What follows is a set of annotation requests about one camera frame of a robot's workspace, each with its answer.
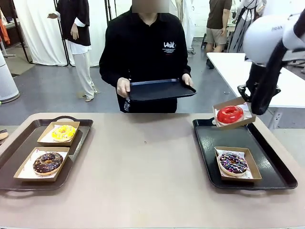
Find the white pants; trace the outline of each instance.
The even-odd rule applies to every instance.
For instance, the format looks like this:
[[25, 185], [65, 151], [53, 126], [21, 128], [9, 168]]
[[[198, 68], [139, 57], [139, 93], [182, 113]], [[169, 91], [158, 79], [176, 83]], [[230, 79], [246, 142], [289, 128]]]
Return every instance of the white pants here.
[[83, 89], [85, 90], [85, 95], [87, 99], [93, 99], [96, 89], [90, 77], [89, 52], [73, 55], [73, 58], [78, 77]]

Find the chocolate donut with sprinkles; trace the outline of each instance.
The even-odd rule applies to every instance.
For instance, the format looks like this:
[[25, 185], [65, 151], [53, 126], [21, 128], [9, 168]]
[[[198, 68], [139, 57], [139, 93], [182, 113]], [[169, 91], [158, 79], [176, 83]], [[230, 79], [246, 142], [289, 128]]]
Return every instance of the chocolate donut with sprinkles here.
[[47, 153], [35, 160], [33, 169], [38, 175], [51, 175], [58, 171], [62, 162], [63, 158], [59, 153]]
[[244, 175], [248, 169], [246, 160], [233, 153], [222, 154], [219, 157], [219, 165], [222, 171], [233, 177]]

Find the red icing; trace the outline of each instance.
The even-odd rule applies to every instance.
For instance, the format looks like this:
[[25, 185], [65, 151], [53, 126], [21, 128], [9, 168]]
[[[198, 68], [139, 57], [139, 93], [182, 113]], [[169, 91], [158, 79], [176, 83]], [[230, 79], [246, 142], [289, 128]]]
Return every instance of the red icing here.
[[231, 124], [238, 121], [244, 115], [242, 108], [238, 106], [227, 106], [217, 114], [217, 120], [221, 123]]

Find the hand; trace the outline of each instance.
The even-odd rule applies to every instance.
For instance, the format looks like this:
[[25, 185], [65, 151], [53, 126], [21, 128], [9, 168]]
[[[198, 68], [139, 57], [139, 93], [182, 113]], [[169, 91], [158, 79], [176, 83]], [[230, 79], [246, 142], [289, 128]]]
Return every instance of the hand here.
[[78, 28], [77, 28], [77, 25], [75, 23], [72, 25], [71, 36], [73, 37], [73, 40], [78, 39]]
[[128, 93], [130, 92], [130, 82], [126, 78], [121, 77], [118, 80], [117, 86], [116, 86], [116, 93], [123, 97], [127, 98]]
[[182, 76], [182, 81], [183, 81], [186, 85], [188, 85], [188, 86], [190, 86], [190, 87], [193, 87], [193, 86], [194, 86], [193, 80], [192, 80], [192, 78], [190, 77], [189, 74], [184, 74], [184, 75]]
[[49, 13], [48, 18], [56, 19], [57, 15], [55, 13]]
[[221, 31], [222, 31], [222, 34], [221, 34], [222, 36], [227, 35], [227, 28], [222, 28]]

